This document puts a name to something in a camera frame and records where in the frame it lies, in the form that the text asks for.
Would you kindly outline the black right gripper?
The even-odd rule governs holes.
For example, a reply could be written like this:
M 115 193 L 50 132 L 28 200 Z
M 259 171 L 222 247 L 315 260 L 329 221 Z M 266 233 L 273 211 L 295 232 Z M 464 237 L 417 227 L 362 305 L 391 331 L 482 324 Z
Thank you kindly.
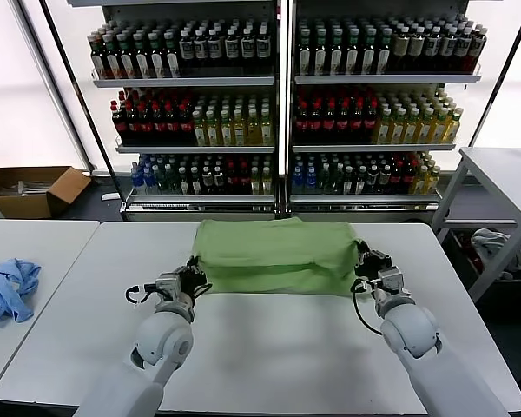
M 357 265 L 354 268 L 357 277 L 376 279 L 378 272 L 392 266 L 392 257 L 367 245 L 357 245 Z

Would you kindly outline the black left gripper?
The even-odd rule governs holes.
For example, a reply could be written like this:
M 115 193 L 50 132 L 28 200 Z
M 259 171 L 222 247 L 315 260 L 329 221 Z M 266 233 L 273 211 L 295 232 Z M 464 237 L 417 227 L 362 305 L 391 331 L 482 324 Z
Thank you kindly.
M 195 300 L 199 290 L 203 286 L 203 271 L 200 258 L 196 255 L 190 257 L 186 266 L 179 272 L 181 291 Z

